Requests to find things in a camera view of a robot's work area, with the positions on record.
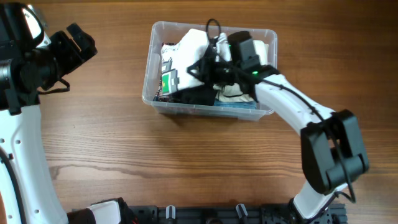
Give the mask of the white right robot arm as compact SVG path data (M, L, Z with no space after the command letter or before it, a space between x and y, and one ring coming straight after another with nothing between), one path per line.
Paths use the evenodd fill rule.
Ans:
M336 112L292 86L264 62L248 31L210 38L201 30L186 35L186 72L206 84L238 84L244 95L273 109L300 136L306 181L291 200L301 222L318 218L332 201L344 196L354 203L352 183L369 170L357 117Z

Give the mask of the white printed t-shirt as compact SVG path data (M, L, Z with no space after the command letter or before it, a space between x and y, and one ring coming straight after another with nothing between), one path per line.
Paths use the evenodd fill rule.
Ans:
M163 95L202 86L204 83L187 72L187 68L201 59L209 46L203 30L190 29L175 45L161 49L161 87Z

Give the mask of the black garment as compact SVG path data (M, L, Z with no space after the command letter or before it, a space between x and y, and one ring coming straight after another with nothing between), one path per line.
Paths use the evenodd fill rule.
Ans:
M169 101L172 103L213 106L217 92L212 86L202 85L172 93L169 96Z

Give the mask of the blue denim jeans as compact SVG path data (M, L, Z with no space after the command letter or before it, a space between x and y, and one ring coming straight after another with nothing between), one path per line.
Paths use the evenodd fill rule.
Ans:
M160 95L155 95L154 101L161 101L161 102L171 102L169 100L168 96L160 96ZM224 103L219 100L215 100L213 106L222 106L222 107L228 107L228 108L242 108L242 109L252 109L256 110L257 109L257 103L255 101L249 101L249 102L234 102L234 103Z

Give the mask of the red plaid shirt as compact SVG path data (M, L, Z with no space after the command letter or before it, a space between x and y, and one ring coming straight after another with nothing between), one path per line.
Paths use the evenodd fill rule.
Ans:
M161 64L161 77L159 80L159 87L158 90L155 94L154 101L161 101L161 102L170 102L170 97L169 95L166 95L164 93L164 90L166 92L169 91L168 88L168 83L167 79L163 77L163 74L168 72L171 68L170 66L170 56L168 54L165 55L165 51L169 49L171 46L173 46L174 43L162 43L162 49L161 49L161 57L162 57L162 64Z

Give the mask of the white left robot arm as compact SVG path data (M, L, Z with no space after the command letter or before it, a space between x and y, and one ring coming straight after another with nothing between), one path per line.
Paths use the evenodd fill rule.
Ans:
M66 212L55 193L41 135L40 95L70 86L64 76L97 53L71 24L47 36L26 4L1 4L1 202L7 223L94 223L88 209Z

